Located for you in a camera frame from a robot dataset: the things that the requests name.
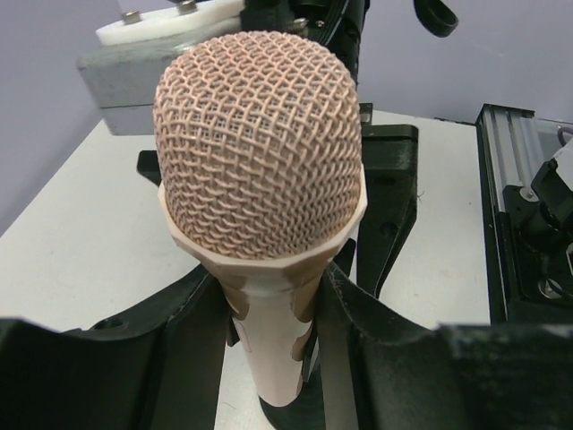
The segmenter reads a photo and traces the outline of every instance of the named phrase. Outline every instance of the metal mesh grille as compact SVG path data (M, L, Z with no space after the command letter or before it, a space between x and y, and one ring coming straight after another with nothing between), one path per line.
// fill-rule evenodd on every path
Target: metal mesh grille
M358 97L325 47L277 32L212 39L166 69L153 116L171 217L212 252L300 254L355 211Z

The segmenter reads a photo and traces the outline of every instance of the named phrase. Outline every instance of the microphone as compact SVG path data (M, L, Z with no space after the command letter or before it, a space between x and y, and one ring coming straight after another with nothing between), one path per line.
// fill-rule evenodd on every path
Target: microphone
M366 209L355 82L315 42L240 32L179 56L153 119L169 231L224 289L258 394L285 406L322 273Z

